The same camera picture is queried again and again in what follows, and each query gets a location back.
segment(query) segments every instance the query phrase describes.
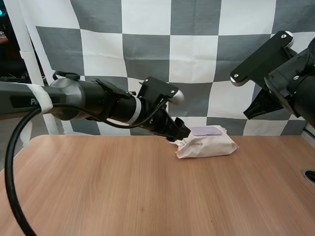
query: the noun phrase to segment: wet wipes package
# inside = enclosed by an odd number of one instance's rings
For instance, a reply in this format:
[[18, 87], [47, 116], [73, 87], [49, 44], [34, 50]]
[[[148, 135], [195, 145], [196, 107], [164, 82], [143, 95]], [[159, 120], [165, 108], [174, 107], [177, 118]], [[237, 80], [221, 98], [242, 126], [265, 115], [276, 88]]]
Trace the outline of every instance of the wet wipes package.
[[204, 129], [205, 131], [202, 131], [202, 127], [198, 127], [198, 132], [191, 132], [187, 138], [173, 142], [178, 146], [176, 152], [178, 158], [229, 155], [238, 148], [236, 143], [227, 135], [226, 129], [221, 126], [205, 126]]

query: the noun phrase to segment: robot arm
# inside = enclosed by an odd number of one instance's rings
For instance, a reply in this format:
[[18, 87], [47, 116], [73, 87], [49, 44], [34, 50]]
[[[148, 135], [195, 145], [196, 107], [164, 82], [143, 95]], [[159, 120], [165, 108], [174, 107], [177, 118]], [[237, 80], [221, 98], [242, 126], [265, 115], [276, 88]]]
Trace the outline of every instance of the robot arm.
[[[110, 118], [135, 125], [149, 118], [140, 127], [164, 136], [169, 141], [181, 140], [190, 133], [181, 119], [176, 118], [173, 121], [165, 110], [167, 101], [174, 104], [183, 102], [182, 92], [177, 87], [155, 78], [148, 78], [142, 83], [137, 97], [107, 81], [100, 79], [92, 82], [80, 81], [79, 76], [73, 74], [66, 74], [65, 78], [57, 79], [50, 87], [43, 88], [53, 104], [79, 106], [104, 119]], [[0, 120], [24, 117], [39, 107], [33, 92], [25, 84], [0, 82], [0, 100], [3, 104]], [[60, 107], [54, 107], [48, 113], [61, 120], [93, 119], [78, 110]]]
[[244, 111], [248, 119], [286, 108], [315, 127], [315, 39], [297, 54], [293, 35], [280, 31], [231, 72], [231, 82], [254, 81], [261, 92]]

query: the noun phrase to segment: black cable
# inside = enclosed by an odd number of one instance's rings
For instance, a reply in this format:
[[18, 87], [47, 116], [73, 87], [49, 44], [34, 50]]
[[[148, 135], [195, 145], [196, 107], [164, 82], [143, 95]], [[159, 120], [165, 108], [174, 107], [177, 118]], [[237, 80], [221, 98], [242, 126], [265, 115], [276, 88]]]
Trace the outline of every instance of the black cable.
[[14, 214], [16, 221], [18, 222], [20, 228], [22, 229], [23, 233], [26, 236], [36, 236], [33, 229], [30, 227], [29, 223], [27, 222], [22, 209], [20, 207], [20, 203], [18, 197], [16, 196], [15, 186], [14, 186], [14, 178], [13, 178], [13, 157], [14, 157], [14, 149], [18, 138], [25, 127], [25, 125], [37, 114], [39, 114], [41, 108], [36, 108], [32, 112], [28, 113], [15, 127], [8, 147], [6, 149], [5, 154], [5, 163], [4, 163], [4, 180], [5, 180], [5, 189], [6, 194], [9, 199], [10, 207]]
[[[118, 124], [112, 123], [112, 122], [104, 119], [103, 117], [101, 117], [101, 116], [99, 116], [99, 115], [97, 115], [97, 114], [95, 114], [95, 113], [93, 113], [93, 112], [91, 112], [85, 108], [78, 107], [75, 105], [54, 104], [54, 107], [76, 109], [76, 110], [79, 110], [81, 112], [88, 114], [91, 117], [94, 117], [95, 119], [97, 119], [99, 121], [102, 121], [106, 124], [109, 124], [113, 127], [131, 129], [131, 128], [138, 127], [141, 124], [148, 121], [159, 110], [159, 108], [162, 107], [166, 102], [167, 102], [166, 99], [162, 100], [159, 103], [159, 105], [157, 106], [157, 109], [155, 109], [147, 118], [145, 118], [140, 123], [134, 124], [134, 125], [118, 125]], [[34, 116], [38, 115], [40, 112], [41, 112], [41, 108], [38, 107], [38, 108], [35, 108], [33, 111], [31, 111], [25, 117], [22, 118], [22, 120], [15, 127], [15, 129], [11, 135], [10, 141], [9, 141], [7, 149], [6, 149], [6, 154], [5, 154], [4, 179], [5, 179], [6, 193], [7, 193], [10, 207], [12, 209], [14, 217], [15, 217], [17, 223], [19, 224], [20, 228], [22, 229], [23, 233], [26, 236], [36, 236], [36, 234], [33, 231], [33, 229], [31, 228], [31, 226], [29, 225], [29, 223], [27, 222], [27, 220], [23, 214], [23, 211], [21, 209], [17, 195], [16, 195], [16, 190], [15, 190], [15, 185], [14, 185], [14, 177], [13, 177], [13, 158], [14, 158], [15, 146], [16, 146], [16, 143], [18, 141], [18, 138], [19, 138], [23, 128]]]
[[62, 76], [62, 77], [65, 77], [66, 75], [78, 75], [78, 74], [72, 73], [72, 72], [63, 72], [63, 71], [58, 71], [58, 70], [56, 70], [56, 71], [54, 72], [54, 74], [53, 74], [53, 79], [54, 79], [54, 80], [57, 80], [57, 79], [58, 79], [57, 75]]

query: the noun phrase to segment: white tape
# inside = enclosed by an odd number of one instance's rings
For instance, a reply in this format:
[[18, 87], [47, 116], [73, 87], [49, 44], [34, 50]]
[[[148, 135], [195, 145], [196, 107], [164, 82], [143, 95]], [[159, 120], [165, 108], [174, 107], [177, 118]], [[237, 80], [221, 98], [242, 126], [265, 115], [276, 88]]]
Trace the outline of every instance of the white tape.
[[[46, 113], [47, 111], [53, 108], [53, 103], [51, 101], [51, 98], [48, 95], [48, 93], [43, 89], [42, 86], [34, 85], [34, 84], [25, 84], [25, 85], [28, 86], [29, 89], [33, 92], [37, 102], [40, 105], [41, 114]], [[32, 134], [32, 127], [33, 127], [33, 124], [31, 121], [29, 121], [20, 134], [20, 139], [23, 143], [23, 146], [28, 146], [30, 142], [31, 134]]]
[[25, 84], [25, 85], [29, 87], [29, 89], [33, 92], [36, 100], [38, 101], [41, 108], [41, 114], [46, 113], [47, 111], [53, 108], [53, 103], [50, 99], [50, 96], [43, 89], [42, 86], [34, 85], [34, 84]]

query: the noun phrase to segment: gray square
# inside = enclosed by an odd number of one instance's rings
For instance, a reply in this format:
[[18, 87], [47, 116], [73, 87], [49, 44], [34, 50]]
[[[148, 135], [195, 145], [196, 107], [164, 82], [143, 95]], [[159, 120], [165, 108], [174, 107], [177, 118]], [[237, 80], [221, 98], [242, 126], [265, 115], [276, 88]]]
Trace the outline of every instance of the gray square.
[[74, 132], [84, 134], [100, 135], [97, 122], [87, 119], [73, 119], [70, 121]]
[[314, 0], [277, 0], [272, 33], [315, 31]]
[[149, 76], [168, 82], [169, 35], [123, 34], [127, 76], [144, 80]]
[[126, 77], [115, 77], [115, 76], [85, 76], [85, 81], [95, 81], [96, 79], [105, 80], [116, 87], [128, 91], [128, 78]]
[[122, 33], [121, 0], [71, 0], [80, 29]]
[[[254, 93], [252, 95], [252, 102], [257, 97], [262, 88], [255, 84]], [[266, 120], [288, 120], [291, 116], [291, 113], [286, 109], [277, 110], [274, 112], [266, 113], [260, 116], [256, 116], [253, 119], [266, 119]]]
[[172, 117], [206, 117], [212, 83], [186, 84], [170, 83], [177, 86], [185, 96], [180, 105], [169, 103], [168, 112]]
[[300, 135], [305, 125], [305, 120], [288, 120], [281, 135]]
[[172, 0], [171, 35], [218, 35], [221, 0]]
[[131, 135], [147, 135], [147, 136], [154, 135], [149, 130], [146, 130], [140, 127], [130, 129], [130, 134]]
[[214, 82], [229, 81], [231, 71], [268, 39], [269, 34], [219, 36]]
[[36, 27], [53, 70], [84, 75], [79, 29]]
[[207, 125], [220, 125], [228, 135], [243, 135], [246, 119], [207, 117]]

